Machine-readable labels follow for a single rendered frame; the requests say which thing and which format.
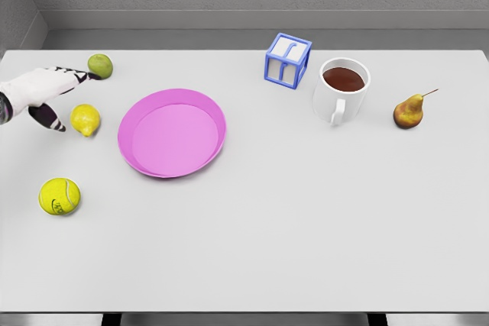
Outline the white striped left robot hand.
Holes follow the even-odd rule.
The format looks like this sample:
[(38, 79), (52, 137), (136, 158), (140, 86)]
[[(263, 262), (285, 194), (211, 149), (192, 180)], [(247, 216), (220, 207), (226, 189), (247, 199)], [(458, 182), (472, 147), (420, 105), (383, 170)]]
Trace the white striped left robot hand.
[(89, 79), (101, 80), (92, 72), (54, 66), (37, 68), (6, 82), (10, 82), (14, 89), (18, 115), (28, 110), (29, 115), (41, 126), (64, 132), (66, 127), (47, 102)]

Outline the yellow lemon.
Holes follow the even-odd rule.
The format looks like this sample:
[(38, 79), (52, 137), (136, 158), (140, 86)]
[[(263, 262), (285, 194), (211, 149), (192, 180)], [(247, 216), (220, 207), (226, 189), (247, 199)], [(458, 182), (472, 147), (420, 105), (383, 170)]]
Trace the yellow lemon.
[(91, 137), (99, 128), (101, 117), (99, 111), (92, 105), (77, 105), (70, 114), (72, 127), (84, 137)]

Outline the pink round plate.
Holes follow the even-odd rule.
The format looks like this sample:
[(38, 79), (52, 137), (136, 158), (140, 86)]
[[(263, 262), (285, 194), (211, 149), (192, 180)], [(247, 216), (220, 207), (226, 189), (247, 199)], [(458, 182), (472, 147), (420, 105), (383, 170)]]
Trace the pink round plate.
[(210, 97), (191, 89), (165, 89), (129, 108), (118, 128), (118, 147), (139, 173), (175, 178), (210, 163), (226, 133), (225, 115)]

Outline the green lime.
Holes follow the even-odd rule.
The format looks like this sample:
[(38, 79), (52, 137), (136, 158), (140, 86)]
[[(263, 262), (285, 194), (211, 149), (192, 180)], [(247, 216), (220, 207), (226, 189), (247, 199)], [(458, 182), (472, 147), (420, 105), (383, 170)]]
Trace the green lime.
[(87, 62), (89, 70), (101, 79), (107, 79), (112, 75), (113, 64), (108, 56), (102, 53), (93, 54)]

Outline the yellow tennis ball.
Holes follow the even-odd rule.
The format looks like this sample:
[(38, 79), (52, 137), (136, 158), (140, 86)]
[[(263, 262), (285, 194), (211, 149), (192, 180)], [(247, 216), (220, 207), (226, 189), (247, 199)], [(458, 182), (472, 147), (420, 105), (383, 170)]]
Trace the yellow tennis ball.
[(50, 215), (67, 215), (81, 201), (77, 184), (68, 178), (53, 178), (46, 181), (38, 194), (40, 207)]

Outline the blue and white letter block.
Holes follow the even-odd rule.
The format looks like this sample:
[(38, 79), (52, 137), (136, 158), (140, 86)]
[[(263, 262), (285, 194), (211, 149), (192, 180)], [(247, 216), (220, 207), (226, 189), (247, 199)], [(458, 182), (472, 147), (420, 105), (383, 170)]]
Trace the blue and white letter block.
[(312, 43), (279, 33), (265, 54), (264, 79), (296, 89), (309, 63)]

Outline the white mug of brown drink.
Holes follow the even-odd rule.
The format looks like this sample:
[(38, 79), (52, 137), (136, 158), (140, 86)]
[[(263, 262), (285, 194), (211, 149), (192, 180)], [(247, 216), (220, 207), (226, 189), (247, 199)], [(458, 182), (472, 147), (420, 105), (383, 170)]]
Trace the white mug of brown drink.
[(357, 60), (336, 57), (324, 62), (313, 93), (313, 110), (331, 126), (353, 120), (371, 84), (369, 69)]

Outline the brown yellow pear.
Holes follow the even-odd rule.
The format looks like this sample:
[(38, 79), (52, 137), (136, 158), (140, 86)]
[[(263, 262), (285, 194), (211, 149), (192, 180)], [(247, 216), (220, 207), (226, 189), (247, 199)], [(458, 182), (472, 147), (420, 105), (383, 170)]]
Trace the brown yellow pear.
[(393, 110), (393, 120), (395, 125), (402, 129), (416, 127), (423, 119), (424, 98), (436, 91), (438, 91), (438, 89), (434, 89), (425, 94), (412, 95), (407, 100), (398, 104)]

